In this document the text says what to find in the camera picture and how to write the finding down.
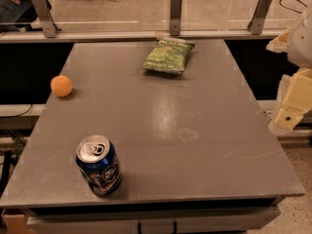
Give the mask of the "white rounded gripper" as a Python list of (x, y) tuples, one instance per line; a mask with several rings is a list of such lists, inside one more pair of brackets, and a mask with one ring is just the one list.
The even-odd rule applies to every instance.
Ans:
[(312, 4), (292, 25), (271, 40), (266, 50), (288, 52), (288, 60), (300, 66), (293, 76), (283, 75), (268, 130), (277, 136), (291, 132), (312, 109)]

